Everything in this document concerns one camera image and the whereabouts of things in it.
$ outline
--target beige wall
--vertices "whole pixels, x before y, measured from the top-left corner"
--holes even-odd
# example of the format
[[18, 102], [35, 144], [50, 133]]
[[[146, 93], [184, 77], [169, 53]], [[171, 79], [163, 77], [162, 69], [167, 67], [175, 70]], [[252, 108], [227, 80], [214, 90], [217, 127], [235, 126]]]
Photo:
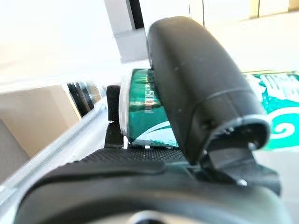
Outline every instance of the beige wall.
[[289, 1], [289, 12], [299, 10], [299, 0]]
[[260, 16], [285, 13], [289, 0], [260, 0]]
[[0, 94], [0, 119], [30, 157], [79, 121], [61, 85]]

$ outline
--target white surface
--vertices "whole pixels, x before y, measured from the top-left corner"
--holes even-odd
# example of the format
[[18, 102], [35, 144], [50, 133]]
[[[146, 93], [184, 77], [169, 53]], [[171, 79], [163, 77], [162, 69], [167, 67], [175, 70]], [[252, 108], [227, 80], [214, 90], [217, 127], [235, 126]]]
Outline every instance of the white surface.
[[248, 19], [252, 0], [204, 0], [205, 25]]
[[0, 34], [2, 92], [105, 78], [102, 66], [121, 65], [103, 0], [3, 0]]
[[139, 0], [146, 34], [152, 23], [173, 17], [189, 17], [189, 0]]
[[241, 71], [297, 70], [299, 13], [209, 26]]
[[115, 35], [122, 63], [148, 59], [146, 34], [143, 28]]
[[204, 18], [203, 18], [203, 4], [202, 0], [189, 0], [190, 4], [190, 18], [195, 20], [201, 25], [204, 25]]

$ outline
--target can label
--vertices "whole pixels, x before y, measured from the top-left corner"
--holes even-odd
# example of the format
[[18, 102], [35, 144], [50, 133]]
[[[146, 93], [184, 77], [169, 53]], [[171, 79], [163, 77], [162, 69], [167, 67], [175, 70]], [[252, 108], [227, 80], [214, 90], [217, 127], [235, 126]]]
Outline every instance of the can label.
[[248, 83], [272, 120], [264, 150], [299, 149], [299, 75], [296, 72], [247, 74]]
[[165, 109], [157, 98], [153, 70], [133, 70], [128, 106], [128, 135], [132, 144], [178, 147]]
[[[154, 71], [133, 70], [128, 105], [128, 137], [132, 144], [178, 147], [154, 86]], [[248, 83], [272, 120], [263, 150], [299, 150], [299, 74], [247, 73]]]

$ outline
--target white wall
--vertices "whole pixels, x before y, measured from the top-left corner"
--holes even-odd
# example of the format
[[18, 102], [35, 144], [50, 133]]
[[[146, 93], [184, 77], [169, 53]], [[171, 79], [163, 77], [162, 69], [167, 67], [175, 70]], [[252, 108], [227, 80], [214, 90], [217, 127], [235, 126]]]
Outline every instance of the white wall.
[[104, 0], [104, 2], [114, 34], [135, 29], [131, 7], [127, 4], [127, 0]]
[[106, 64], [121, 62], [103, 0], [0, 1], [1, 87], [105, 78]]
[[148, 59], [146, 34], [143, 28], [115, 35], [123, 63]]
[[173, 17], [189, 17], [189, 0], [139, 0], [146, 34], [152, 23]]

